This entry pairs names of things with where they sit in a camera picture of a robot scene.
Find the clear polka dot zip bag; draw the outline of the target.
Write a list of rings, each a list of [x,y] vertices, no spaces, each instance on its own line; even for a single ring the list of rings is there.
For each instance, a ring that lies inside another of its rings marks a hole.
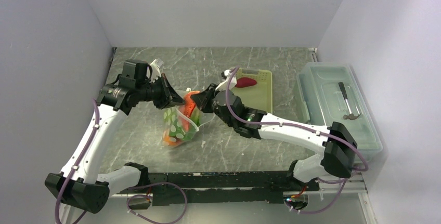
[[[166,147],[177,147],[184,142],[190,141],[200,129],[214,119],[213,113],[203,113],[191,99],[192,95],[198,94],[198,90],[187,88],[179,91],[185,104],[168,108],[163,113],[165,131],[162,134],[162,142]]]

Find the orange peach toy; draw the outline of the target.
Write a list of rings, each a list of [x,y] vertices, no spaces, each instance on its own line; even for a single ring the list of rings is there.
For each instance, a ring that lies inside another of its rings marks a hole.
[[[183,141],[179,138],[176,137],[171,137],[168,134],[168,131],[164,131],[163,135],[162,135],[162,142],[163,145],[166,147],[176,147],[179,146],[183,143]]]

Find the green perforated plastic basket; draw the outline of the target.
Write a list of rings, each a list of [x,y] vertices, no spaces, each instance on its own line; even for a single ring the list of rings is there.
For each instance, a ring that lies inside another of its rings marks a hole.
[[[273,74],[268,70],[240,68],[236,73],[236,79],[253,79],[255,85],[238,88],[231,91],[241,98],[247,107],[273,113]]]

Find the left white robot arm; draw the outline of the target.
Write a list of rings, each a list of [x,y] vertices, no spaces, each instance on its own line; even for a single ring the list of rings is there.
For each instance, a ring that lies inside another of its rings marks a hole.
[[[116,81],[105,85],[94,100],[94,113],[79,145],[58,173],[50,173],[45,186],[57,199],[56,209],[66,204],[98,213],[108,198],[127,188],[137,193],[148,189],[148,167],[127,163],[108,174],[100,174],[102,159],[116,131],[140,102],[152,102],[157,109],[183,105],[183,98],[160,72],[161,59],[152,63],[129,59]]]

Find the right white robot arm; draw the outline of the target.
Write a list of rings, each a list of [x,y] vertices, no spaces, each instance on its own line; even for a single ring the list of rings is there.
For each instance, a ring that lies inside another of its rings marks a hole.
[[[292,190],[325,175],[341,179],[352,176],[357,143],[342,123],[313,126],[288,121],[247,107],[240,97],[231,91],[218,91],[214,85],[190,98],[199,110],[214,113],[242,137],[283,141],[313,151],[313,156],[294,161],[289,169],[286,179]]]

